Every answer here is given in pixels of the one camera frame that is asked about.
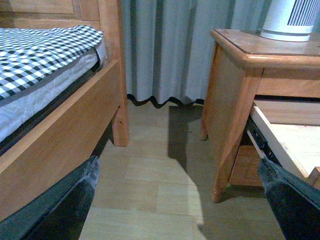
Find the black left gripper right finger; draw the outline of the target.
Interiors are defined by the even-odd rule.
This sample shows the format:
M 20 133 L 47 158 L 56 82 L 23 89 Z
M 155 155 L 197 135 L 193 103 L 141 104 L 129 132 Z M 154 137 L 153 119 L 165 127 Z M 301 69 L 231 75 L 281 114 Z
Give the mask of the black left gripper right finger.
M 320 191 L 262 158 L 258 174 L 265 196 L 287 240 L 320 238 Z

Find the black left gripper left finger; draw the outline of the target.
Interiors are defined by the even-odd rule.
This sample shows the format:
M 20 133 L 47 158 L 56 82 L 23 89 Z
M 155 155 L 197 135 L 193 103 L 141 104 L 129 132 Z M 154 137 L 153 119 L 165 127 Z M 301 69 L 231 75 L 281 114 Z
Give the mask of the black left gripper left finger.
M 2 240 L 78 240 L 92 205 L 100 161 L 91 156 L 0 222 Z

